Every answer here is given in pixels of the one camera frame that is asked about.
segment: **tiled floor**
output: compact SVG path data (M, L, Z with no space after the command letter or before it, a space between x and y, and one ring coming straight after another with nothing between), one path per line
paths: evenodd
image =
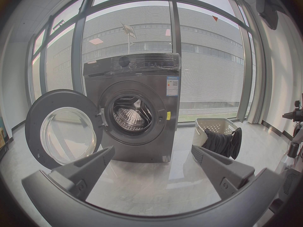
M262 125L236 123L243 130L237 161L253 166L257 174L275 170L287 150L288 139ZM126 163L111 161L87 202L135 215L170 215L196 210L220 200L210 181L190 153L194 128L178 128L170 163ZM42 169L25 142L24 126L13 135L0 171L24 210L40 225L49 226L26 195L21 179Z

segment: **gray building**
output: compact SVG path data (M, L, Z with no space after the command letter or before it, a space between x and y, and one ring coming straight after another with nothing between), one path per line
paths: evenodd
M111 12L101 10L86 19L82 37L82 70L86 62L128 53L128 36L122 30L122 23L131 26L136 34L136 39L130 40L131 53L172 52L168 3L167 6L110 9ZM244 80L244 52L239 28L221 19L216 21L213 16L199 11L186 8L178 11L182 48L179 114L236 116ZM47 47L47 91L72 89L73 26ZM253 75L252 88L255 86L255 73ZM83 88L86 94L84 78Z

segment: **black clothing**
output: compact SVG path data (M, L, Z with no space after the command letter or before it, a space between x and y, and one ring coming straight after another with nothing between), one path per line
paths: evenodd
M207 134L207 141L202 147L218 153L225 157L237 158L242 141L242 129L237 128L232 134L218 134L209 129L204 130Z

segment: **white laundry basket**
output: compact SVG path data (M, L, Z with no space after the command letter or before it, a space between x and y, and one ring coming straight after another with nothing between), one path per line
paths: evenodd
M219 134L231 134L238 128L233 122L224 118L198 118L195 124L194 138L192 140L192 144L195 146L202 146L206 142L205 129Z

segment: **energy label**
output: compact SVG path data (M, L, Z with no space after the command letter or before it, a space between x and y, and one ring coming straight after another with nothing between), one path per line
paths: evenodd
M179 77L167 77L166 96L178 96Z

